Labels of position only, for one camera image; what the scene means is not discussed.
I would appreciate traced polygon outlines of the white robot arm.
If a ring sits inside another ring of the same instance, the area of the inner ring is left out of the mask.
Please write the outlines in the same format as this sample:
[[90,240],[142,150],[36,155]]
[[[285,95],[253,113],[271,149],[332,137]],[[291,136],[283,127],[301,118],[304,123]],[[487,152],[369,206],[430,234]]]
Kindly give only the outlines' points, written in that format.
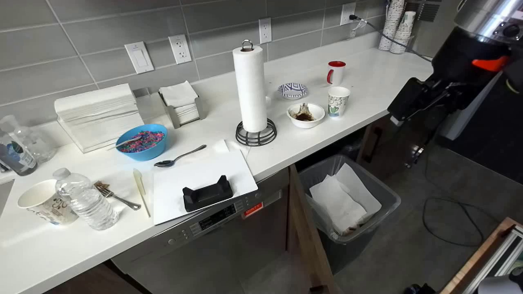
[[500,72],[523,85],[523,0],[461,0],[454,28],[432,61],[432,75],[409,78],[387,108],[396,126],[432,108],[466,108]]

